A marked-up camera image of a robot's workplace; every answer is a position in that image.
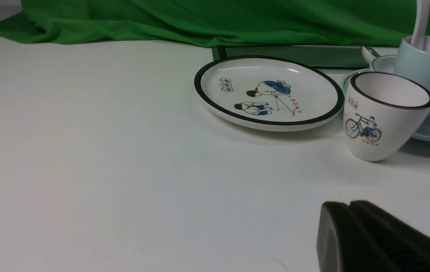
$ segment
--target green backdrop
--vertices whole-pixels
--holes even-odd
[[[171,40],[205,48],[398,46],[416,13],[415,0],[22,0],[22,7],[0,22],[0,36],[20,43]]]

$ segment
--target spoon handle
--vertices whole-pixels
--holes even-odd
[[[417,17],[410,45],[420,50],[424,50],[425,31],[428,22],[429,10],[430,0],[417,0]]]

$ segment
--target spoon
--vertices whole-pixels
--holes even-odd
[[[417,18],[410,45],[420,50],[424,49],[425,31],[428,22],[429,10],[430,0],[417,0]]]
[[[365,59],[368,64],[371,64],[374,59],[380,57],[380,55],[376,51],[374,51],[373,48],[367,46],[362,46],[362,53],[363,59]]]

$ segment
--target white cup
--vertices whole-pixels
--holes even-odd
[[[352,77],[344,105],[346,146],[377,162],[396,152],[430,112],[430,92],[409,79],[381,72]]]

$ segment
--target child figure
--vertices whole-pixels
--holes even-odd
[[[272,107],[269,107],[269,104],[266,102],[262,103],[254,103],[254,102],[242,102],[239,104],[235,104],[234,108],[237,110],[243,110],[246,113],[252,115],[267,115],[272,114]]]
[[[258,84],[257,88],[255,88],[254,91],[247,91],[247,95],[251,97],[260,96],[262,94],[264,95],[287,95],[290,97],[290,85],[286,84],[285,81],[278,80],[278,81],[262,81],[260,84]]]
[[[361,117],[361,121],[366,124],[366,127],[362,131],[362,135],[372,135],[374,131],[374,127],[376,127],[376,123],[374,122],[374,117],[371,116],[369,119]]]

